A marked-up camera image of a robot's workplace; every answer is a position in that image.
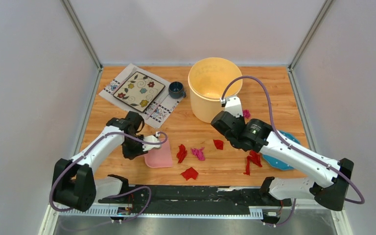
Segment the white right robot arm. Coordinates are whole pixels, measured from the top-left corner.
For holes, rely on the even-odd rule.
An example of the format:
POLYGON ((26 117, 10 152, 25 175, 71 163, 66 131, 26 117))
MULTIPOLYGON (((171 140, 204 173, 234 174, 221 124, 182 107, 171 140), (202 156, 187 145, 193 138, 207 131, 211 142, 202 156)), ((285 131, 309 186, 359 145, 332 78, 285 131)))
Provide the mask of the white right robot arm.
POLYGON ((259 119, 245 122, 243 117, 221 111, 211 125, 232 147, 271 156, 306 174, 305 178, 296 179, 267 177, 259 192, 264 204, 272 205, 277 200, 289 198, 313 199, 332 211, 343 209, 353 161, 329 159, 297 143, 287 146, 285 135, 259 119))

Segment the cream plastic bucket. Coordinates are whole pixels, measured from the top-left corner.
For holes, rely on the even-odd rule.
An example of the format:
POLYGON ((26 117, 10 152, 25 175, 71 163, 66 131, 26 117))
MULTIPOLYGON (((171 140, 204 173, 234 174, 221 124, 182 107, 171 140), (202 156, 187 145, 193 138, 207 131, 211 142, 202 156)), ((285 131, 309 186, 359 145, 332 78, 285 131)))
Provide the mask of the cream plastic bucket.
POLYGON ((223 110, 220 98, 234 79, 242 76, 239 67, 224 58, 210 57, 196 62, 188 73, 191 109, 201 121, 210 123, 223 110))

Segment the pink dustpan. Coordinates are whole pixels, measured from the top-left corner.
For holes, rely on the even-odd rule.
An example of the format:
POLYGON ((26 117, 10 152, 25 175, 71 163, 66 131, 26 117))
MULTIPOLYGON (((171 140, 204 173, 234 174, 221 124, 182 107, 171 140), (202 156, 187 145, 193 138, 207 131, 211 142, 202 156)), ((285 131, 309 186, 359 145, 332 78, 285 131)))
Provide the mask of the pink dustpan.
POLYGON ((169 141, 160 148, 154 148, 143 156, 145 164, 150 168, 169 168, 173 166, 169 141))

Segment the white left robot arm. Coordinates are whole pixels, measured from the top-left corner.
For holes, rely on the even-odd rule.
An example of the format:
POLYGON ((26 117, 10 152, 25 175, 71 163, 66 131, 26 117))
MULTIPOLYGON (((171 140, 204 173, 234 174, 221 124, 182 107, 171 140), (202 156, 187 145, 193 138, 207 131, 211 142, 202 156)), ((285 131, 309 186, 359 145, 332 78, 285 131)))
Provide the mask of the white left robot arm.
POLYGON ((99 136, 80 153, 67 159, 59 159, 54 166, 49 195, 51 207, 58 212, 76 209, 87 211, 93 202, 112 196, 118 203, 126 202, 130 189, 122 185, 122 177, 109 175, 96 181, 94 172, 101 163, 121 146, 124 158, 132 160, 146 154, 139 134, 144 119, 129 111, 124 118, 112 118, 99 136))

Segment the red paper scrap long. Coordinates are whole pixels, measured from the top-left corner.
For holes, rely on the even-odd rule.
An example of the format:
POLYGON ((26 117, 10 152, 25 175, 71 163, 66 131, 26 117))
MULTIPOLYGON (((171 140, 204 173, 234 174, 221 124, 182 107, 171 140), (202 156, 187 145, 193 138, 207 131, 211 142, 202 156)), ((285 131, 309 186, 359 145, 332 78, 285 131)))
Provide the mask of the red paper scrap long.
POLYGON ((262 167, 261 163, 261 154, 251 150, 246 157, 246 167, 245 171, 243 172, 244 175, 250 175, 250 165, 251 163, 257 165, 258 167, 262 167))

